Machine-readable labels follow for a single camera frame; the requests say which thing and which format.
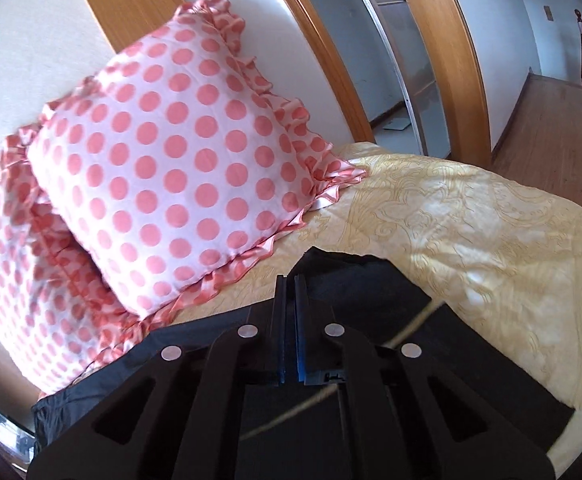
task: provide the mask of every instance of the bedsheet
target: bedsheet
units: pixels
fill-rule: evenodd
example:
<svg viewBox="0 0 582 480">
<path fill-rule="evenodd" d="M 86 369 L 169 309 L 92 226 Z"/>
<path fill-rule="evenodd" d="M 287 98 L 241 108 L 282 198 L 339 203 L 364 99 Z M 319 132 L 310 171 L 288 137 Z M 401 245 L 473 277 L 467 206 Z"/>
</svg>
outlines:
<svg viewBox="0 0 582 480">
<path fill-rule="evenodd" d="M 549 451 L 562 474 L 582 451 L 582 208 L 448 160 L 368 143 L 338 152 L 370 176 L 307 215 L 308 225 L 277 242 L 270 258 L 176 322 L 272 297 L 275 276 L 311 246 L 386 258 L 576 409 Z"/>
</svg>

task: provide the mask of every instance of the wooden floor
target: wooden floor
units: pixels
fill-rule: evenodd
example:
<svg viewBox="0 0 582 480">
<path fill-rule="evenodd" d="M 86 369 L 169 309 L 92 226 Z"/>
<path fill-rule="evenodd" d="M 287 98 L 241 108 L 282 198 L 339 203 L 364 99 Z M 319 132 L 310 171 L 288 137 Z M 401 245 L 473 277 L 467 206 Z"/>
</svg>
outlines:
<svg viewBox="0 0 582 480">
<path fill-rule="evenodd" d="M 582 89 L 531 76 L 491 171 L 582 206 Z"/>
</svg>

